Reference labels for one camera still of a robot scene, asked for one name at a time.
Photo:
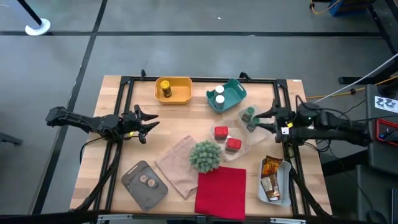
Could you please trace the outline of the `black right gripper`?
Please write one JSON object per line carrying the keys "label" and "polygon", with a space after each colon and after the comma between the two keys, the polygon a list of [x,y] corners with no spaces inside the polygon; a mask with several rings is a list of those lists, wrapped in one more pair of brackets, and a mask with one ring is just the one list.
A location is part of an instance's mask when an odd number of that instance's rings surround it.
{"label": "black right gripper", "polygon": [[256,126],[275,134],[275,142],[281,143],[285,136],[289,135],[289,128],[293,126],[297,113],[286,107],[279,108],[276,99],[273,99],[272,106],[268,111],[255,115],[256,118],[271,118],[273,116],[275,116],[275,123],[259,123]]}

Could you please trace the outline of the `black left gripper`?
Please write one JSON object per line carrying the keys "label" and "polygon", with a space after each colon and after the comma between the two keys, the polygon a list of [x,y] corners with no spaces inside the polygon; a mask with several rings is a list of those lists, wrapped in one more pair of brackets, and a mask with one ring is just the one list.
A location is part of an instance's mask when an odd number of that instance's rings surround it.
{"label": "black left gripper", "polygon": [[149,121],[157,118],[157,114],[147,114],[141,110],[139,105],[134,105],[134,111],[128,111],[122,114],[120,136],[124,138],[126,134],[138,132],[138,138],[141,144],[145,144],[146,136],[154,129],[159,121],[143,124],[143,121]]}

